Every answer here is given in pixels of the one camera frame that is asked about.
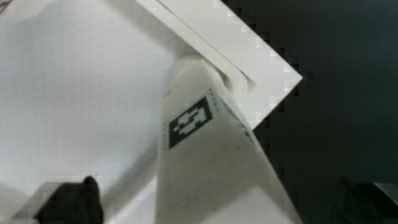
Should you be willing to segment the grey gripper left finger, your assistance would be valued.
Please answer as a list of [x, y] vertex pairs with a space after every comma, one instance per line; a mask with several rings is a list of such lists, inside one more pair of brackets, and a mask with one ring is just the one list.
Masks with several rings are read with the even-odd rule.
[[47, 189], [24, 205], [13, 218], [32, 224], [105, 224], [100, 185], [93, 176], [80, 182], [64, 182], [50, 195]]

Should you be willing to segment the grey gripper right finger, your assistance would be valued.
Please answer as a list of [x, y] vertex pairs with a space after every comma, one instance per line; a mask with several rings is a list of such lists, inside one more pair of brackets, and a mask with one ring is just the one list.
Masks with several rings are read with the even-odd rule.
[[398, 184], [340, 181], [331, 224], [398, 224]]

